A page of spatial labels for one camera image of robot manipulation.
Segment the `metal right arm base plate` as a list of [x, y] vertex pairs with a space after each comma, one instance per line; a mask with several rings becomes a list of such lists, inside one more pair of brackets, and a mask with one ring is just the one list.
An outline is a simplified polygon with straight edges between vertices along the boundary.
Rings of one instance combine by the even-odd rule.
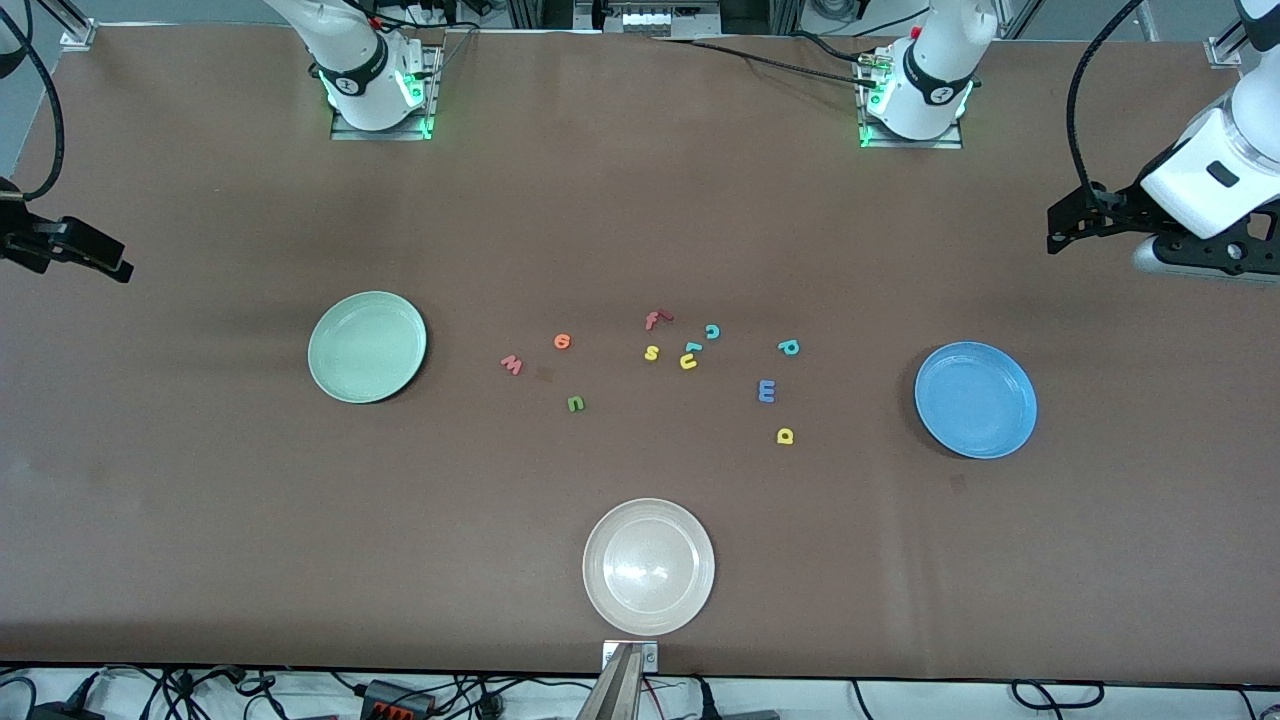
[[335, 96], [326, 94], [330, 109], [330, 138], [367, 141], [425, 141], [433, 137], [442, 85], [444, 53], [440, 46], [411, 42], [374, 79], [360, 99], [371, 110], [360, 108], [356, 117], [374, 120], [366, 128], [351, 122]]

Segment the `green plate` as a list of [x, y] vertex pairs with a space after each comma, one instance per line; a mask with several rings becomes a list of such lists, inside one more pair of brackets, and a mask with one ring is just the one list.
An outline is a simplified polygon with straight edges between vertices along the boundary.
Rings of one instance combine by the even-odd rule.
[[320, 316], [308, 338], [308, 372], [332, 398], [375, 404], [401, 392], [419, 374], [429, 342], [428, 324], [407, 299], [365, 291]]

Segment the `black orange power strip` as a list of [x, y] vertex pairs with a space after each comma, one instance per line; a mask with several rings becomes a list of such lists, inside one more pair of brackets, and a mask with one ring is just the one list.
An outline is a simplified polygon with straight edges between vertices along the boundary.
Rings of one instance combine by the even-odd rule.
[[360, 720], [430, 720], [436, 700], [430, 691], [411, 691], [389, 682], [356, 685], [362, 700]]

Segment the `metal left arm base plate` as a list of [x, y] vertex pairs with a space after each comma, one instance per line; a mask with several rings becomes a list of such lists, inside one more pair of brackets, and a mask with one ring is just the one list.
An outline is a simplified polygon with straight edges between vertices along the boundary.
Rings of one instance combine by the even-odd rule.
[[966, 110], [968, 95], [973, 91], [973, 82], [969, 82], [957, 100], [954, 101], [948, 127], [936, 137], [908, 137], [884, 123], [887, 109], [904, 108], [902, 102], [895, 100], [895, 94], [900, 87], [893, 76], [893, 61], [897, 59], [891, 46], [882, 46], [860, 56], [854, 65], [858, 79], [869, 79], [874, 83], [870, 88], [856, 90], [860, 146], [864, 149], [963, 149], [961, 118]]

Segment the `white plate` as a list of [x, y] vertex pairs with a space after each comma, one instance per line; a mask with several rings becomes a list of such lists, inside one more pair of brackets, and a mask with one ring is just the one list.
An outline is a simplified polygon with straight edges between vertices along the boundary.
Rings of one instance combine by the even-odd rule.
[[591, 529], [582, 583], [596, 612], [637, 637], [673, 633], [705, 607], [716, 583], [716, 551], [705, 527], [664, 498], [634, 498]]

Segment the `blue plate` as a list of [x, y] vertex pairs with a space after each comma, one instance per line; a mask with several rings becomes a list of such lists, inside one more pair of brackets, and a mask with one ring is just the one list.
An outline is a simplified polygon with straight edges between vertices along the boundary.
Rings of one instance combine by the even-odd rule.
[[1038, 420], [1029, 375], [1005, 351], [963, 341], [943, 345], [920, 364], [913, 400], [922, 425], [963, 457], [995, 460], [1020, 450]]

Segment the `grey control box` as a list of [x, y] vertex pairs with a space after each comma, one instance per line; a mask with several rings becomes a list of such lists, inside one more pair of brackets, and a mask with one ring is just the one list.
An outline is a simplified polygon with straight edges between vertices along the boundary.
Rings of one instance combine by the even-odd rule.
[[722, 31], [719, 0], [573, 0], [573, 31], [699, 38]]

